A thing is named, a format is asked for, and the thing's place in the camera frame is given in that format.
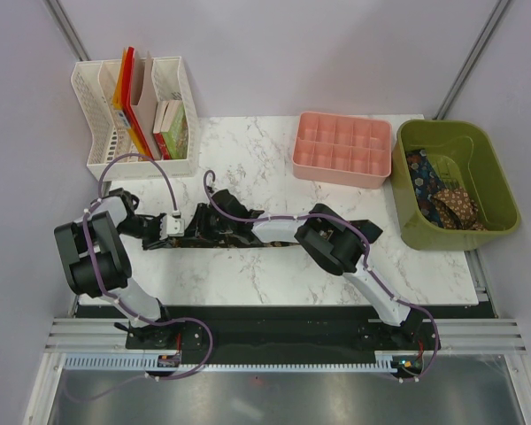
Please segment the black gold floral tie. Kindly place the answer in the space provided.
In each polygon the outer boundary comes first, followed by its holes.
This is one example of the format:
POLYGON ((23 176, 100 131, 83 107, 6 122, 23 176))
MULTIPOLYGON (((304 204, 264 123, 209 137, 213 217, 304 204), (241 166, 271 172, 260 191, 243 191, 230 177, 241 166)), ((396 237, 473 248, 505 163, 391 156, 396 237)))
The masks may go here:
MULTIPOLYGON (((383 230, 369 220, 353 220, 351 224, 361 231, 369 243, 374 243, 383 230)), ((274 241, 263 243, 252 233, 247 236, 237 234, 213 234, 204 236, 196 225, 189 225, 184 236, 169 237, 165 242, 166 248, 201 248, 201 249, 226 249, 226 248, 281 248, 295 246, 297 242, 274 241)))

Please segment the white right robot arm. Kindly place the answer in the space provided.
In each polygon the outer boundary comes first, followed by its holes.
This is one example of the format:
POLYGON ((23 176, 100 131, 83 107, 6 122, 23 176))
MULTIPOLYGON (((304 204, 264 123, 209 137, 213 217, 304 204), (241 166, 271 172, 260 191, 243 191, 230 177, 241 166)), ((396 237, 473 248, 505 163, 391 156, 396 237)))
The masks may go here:
POLYGON ((324 204, 293 216, 270 215, 246 208, 226 189, 205 192, 209 203, 197 206, 197 238, 212 247, 299 245, 322 270, 344 277, 369 301, 395 347, 408 348, 419 339, 425 314, 401 299, 369 264, 371 244, 382 233, 371 221, 352 224, 324 204))

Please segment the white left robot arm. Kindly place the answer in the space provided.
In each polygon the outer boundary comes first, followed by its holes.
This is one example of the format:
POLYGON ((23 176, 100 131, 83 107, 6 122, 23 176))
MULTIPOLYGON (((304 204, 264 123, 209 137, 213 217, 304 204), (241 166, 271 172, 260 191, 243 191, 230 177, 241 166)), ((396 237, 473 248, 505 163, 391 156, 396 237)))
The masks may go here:
POLYGON ((142 242, 163 242, 167 215, 138 214, 139 198, 124 189, 98 198, 76 220, 54 230, 58 254, 70 290, 99 298, 123 313, 134 328, 146 328, 146 338, 158 348, 176 338, 175 325, 164 319, 161 302, 133 278, 123 235, 142 242))

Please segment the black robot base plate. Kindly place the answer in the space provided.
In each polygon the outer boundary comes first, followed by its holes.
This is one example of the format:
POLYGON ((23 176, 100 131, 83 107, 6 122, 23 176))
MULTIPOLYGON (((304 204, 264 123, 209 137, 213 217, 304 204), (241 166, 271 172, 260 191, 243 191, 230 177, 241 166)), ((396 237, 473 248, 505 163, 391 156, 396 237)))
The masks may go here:
POLYGON ((184 362, 210 365, 309 365, 368 363, 376 352, 427 352, 446 345, 449 323, 490 321, 490 303, 432 306, 419 324, 401 330, 383 324, 369 306, 170 307, 169 317, 191 317, 171 326, 132 325, 108 305, 85 305, 79 319, 109 319, 127 337, 129 350, 178 350, 184 362))

